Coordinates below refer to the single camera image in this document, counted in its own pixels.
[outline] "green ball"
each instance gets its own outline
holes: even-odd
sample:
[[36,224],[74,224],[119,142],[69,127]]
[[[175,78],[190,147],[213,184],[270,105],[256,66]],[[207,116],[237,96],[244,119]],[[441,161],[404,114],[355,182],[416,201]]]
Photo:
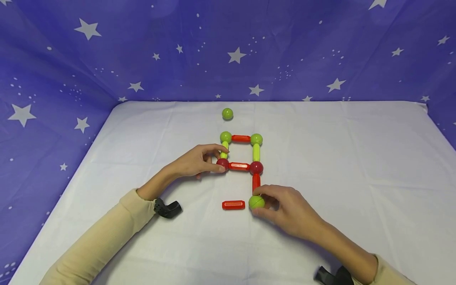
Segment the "green ball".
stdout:
[[254,144],[261,145],[263,143],[263,137],[260,134],[253,134],[250,137],[250,143],[252,145],[254,145]]
[[224,131],[220,134],[220,141],[221,142],[228,142],[228,143],[231,143],[231,133],[230,132],[227,132],[227,131]]
[[263,208],[264,207],[264,199],[261,196],[252,196],[249,199],[249,207],[250,209],[255,208]]
[[230,108],[223,109],[222,117],[225,120],[231,120],[233,118],[233,110],[231,110]]

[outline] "magnetic toy structure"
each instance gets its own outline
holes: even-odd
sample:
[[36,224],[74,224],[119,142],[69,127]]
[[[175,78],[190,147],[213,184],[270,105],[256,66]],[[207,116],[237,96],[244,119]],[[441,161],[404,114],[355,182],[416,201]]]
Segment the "magnetic toy structure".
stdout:
[[[236,170],[245,171],[252,174],[252,191],[261,185],[260,175],[263,173],[263,164],[260,162],[260,145],[263,143],[263,137],[260,134],[249,135],[231,135],[229,132],[220,134],[222,145],[229,150],[231,142],[250,143],[252,145],[252,163],[229,162],[228,153],[222,152],[217,164],[225,167],[225,171]],[[224,210],[242,210],[245,208],[245,202],[242,200],[224,201],[222,203]]]

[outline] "forearm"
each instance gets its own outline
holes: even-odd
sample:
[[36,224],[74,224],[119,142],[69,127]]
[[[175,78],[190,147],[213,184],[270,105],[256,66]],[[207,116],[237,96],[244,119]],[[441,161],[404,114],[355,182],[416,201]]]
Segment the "forearm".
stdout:
[[114,255],[154,215],[154,202],[173,181],[163,169],[120,202],[87,230],[48,270],[40,284],[88,285]]
[[371,284],[377,273],[378,261],[330,224],[326,224],[316,242],[332,255],[362,284]]

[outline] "black clip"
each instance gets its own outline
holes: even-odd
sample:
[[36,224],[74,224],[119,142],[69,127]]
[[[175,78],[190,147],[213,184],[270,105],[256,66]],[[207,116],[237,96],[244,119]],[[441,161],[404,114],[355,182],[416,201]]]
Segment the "black clip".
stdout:
[[157,198],[155,200],[154,211],[164,218],[172,219],[182,212],[182,207],[178,201],[165,205],[162,199]]

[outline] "white star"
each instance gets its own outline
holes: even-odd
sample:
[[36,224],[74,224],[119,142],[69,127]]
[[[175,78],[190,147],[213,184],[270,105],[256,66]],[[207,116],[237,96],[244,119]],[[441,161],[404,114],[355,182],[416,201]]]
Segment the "white star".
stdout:
[[79,18],[79,21],[81,22],[81,26],[79,28],[76,28],[75,30],[85,34],[87,40],[90,40],[92,36],[101,36],[97,32],[98,23],[87,24],[81,18]]
[[8,120],[18,120],[21,122],[21,125],[25,128],[27,124],[27,120],[29,119],[36,119],[34,115],[30,113],[31,104],[25,106],[24,108],[18,107],[14,104],[11,104],[14,109],[14,114],[8,118]]
[[11,0],[0,0],[0,2],[3,3],[3,5],[6,6],[6,3],[7,3],[7,2],[12,2],[12,1],[11,1]]
[[439,45],[442,45],[444,43],[446,43],[446,41],[449,39],[450,37],[449,36],[444,36],[441,40],[439,40],[439,43],[437,44],[438,46]]
[[260,93],[261,91],[264,91],[264,89],[261,89],[261,88],[259,87],[259,84],[257,84],[257,86],[255,86],[255,87],[249,87],[249,88],[250,88],[250,94],[255,94],[255,95],[257,95],[257,96],[259,96],[259,93]]
[[241,53],[241,50],[239,49],[239,47],[235,52],[229,52],[228,54],[229,54],[229,56],[231,56],[228,63],[231,63],[231,62],[241,63],[241,58],[247,55],[246,53]]
[[87,117],[85,117],[85,119],[83,119],[83,120],[81,120],[80,118],[76,118],[76,119],[78,119],[78,124],[76,125],[76,127],[74,127],[74,129],[81,130],[81,132],[84,133],[85,128],[90,127],[87,124]]
[[330,92],[331,92],[332,90],[334,90],[334,89],[340,90],[340,89],[341,89],[341,85],[342,85],[345,81],[346,81],[346,80],[339,81],[339,78],[336,78],[336,80],[334,80],[334,83],[333,83],[333,84],[329,84],[329,85],[326,86],[326,87],[329,87],[328,93],[330,93]]
[[138,92],[138,90],[144,90],[141,87],[141,81],[139,81],[138,83],[130,83],[130,87],[128,87],[128,89],[133,89],[135,92]]
[[182,47],[179,46],[179,44],[177,44],[176,49],[179,51],[179,53],[184,53],[184,51],[182,50]]
[[380,6],[382,8],[385,8],[386,1],[388,1],[388,0],[374,0],[372,5],[369,7],[369,10],[375,6]]
[[403,51],[403,49],[398,48],[398,49],[395,50],[394,52],[391,52],[391,53],[393,54],[392,57],[393,57],[393,56],[400,56],[400,53],[401,53],[402,51]]

